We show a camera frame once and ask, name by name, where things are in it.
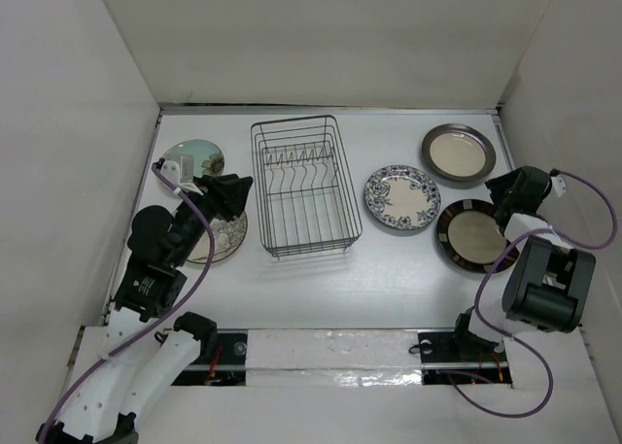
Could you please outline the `cream tree pattern plate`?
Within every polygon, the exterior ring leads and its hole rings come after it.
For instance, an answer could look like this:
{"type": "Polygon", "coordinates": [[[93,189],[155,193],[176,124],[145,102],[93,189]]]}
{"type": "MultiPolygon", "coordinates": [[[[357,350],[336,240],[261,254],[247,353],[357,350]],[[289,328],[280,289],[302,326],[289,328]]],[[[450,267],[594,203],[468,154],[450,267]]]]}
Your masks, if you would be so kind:
{"type": "MultiPolygon", "coordinates": [[[[214,233],[215,250],[213,262],[219,262],[233,255],[242,245],[248,230],[248,219],[245,212],[230,222],[214,219],[211,222],[214,233]]],[[[204,265],[210,252],[209,235],[204,232],[198,243],[187,258],[187,262],[204,265]]]]}

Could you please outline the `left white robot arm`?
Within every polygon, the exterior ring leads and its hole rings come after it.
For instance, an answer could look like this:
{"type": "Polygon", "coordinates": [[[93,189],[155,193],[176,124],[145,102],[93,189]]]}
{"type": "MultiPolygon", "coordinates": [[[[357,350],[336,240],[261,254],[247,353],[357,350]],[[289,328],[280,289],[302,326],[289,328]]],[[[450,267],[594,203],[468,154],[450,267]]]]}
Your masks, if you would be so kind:
{"type": "Polygon", "coordinates": [[[103,351],[52,409],[38,443],[135,443],[156,402],[192,362],[220,355],[215,322],[178,311],[189,300],[180,271],[214,219],[242,216],[253,180],[235,174],[204,177],[182,202],[139,211],[127,242],[130,258],[107,325],[103,351]]]}

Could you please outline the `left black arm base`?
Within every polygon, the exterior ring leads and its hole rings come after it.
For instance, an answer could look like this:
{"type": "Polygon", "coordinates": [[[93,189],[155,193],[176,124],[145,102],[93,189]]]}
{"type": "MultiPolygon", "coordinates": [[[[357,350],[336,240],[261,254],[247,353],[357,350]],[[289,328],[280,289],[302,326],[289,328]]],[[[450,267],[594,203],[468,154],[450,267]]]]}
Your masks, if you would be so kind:
{"type": "Polygon", "coordinates": [[[201,356],[177,376],[177,387],[235,387],[246,385],[248,331],[220,329],[215,347],[201,356]]]}

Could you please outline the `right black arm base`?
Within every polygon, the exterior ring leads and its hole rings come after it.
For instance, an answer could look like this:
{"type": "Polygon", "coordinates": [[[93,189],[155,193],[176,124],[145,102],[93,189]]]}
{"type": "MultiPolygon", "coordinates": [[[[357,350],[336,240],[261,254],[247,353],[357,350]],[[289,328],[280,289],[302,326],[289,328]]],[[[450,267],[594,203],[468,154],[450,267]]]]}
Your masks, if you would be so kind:
{"type": "Polygon", "coordinates": [[[419,331],[408,353],[419,357],[426,386],[512,384],[505,352],[459,346],[449,330],[419,331]]]}

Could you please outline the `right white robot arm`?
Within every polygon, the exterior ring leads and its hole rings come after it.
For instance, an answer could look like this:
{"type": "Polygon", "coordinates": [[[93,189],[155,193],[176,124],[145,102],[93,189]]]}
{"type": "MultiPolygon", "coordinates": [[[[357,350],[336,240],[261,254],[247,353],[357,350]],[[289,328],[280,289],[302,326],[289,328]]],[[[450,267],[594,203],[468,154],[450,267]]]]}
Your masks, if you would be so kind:
{"type": "Polygon", "coordinates": [[[449,348],[459,359],[490,353],[502,338],[528,330],[574,331],[582,318],[595,257],[566,243],[538,208],[553,189],[553,176],[524,166],[486,182],[501,235],[519,256],[502,296],[471,307],[456,321],[449,348]]]}

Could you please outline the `brown rim cream plate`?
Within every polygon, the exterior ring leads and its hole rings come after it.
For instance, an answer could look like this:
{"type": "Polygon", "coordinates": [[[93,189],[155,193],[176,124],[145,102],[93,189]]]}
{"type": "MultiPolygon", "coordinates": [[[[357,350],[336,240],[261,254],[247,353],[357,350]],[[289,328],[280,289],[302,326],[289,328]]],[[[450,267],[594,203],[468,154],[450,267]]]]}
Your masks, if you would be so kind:
{"type": "Polygon", "coordinates": [[[491,141],[461,123],[432,128],[422,140],[421,156],[434,173],[457,183],[480,182],[493,172],[497,163],[491,141]]]}

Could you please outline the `light blue daisy plate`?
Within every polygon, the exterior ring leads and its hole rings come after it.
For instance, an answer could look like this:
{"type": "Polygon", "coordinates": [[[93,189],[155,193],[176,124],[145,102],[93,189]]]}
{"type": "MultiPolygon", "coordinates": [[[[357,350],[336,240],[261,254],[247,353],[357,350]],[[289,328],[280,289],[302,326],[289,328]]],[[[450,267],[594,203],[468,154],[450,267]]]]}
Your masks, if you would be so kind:
{"type": "Polygon", "coordinates": [[[214,143],[203,139],[192,139],[179,143],[169,149],[167,154],[187,154],[193,156],[194,177],[221,176],[225,170],[225,156],[214,143]]]}

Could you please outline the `striped dark rim plate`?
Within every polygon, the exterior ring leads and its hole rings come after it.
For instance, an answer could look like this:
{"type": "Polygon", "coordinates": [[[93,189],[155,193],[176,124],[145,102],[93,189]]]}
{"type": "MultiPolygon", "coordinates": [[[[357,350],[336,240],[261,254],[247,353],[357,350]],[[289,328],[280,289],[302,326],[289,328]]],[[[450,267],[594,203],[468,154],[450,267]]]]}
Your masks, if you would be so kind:
{"type": "Polygon", "coordinates": [[[436,223],[438,248],[465,271],[487,273],[509,245],[497,227],[495,212],[492,203],[479,199],[463,199],[448,205],[436,223]]]}

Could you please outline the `blue floral white plate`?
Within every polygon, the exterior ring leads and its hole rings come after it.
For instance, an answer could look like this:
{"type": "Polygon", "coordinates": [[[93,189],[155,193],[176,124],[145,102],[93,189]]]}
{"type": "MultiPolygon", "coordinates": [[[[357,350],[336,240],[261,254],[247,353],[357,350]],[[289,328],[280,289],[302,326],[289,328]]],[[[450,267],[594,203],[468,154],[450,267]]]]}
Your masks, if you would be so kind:
{"type": "Polygon", "coordinates": [[[419,230],[431,224],[441,207],[438,185],[409,165],[388,165],[373,172],[363,188],[373,218],[396,230],[419,230]]]}

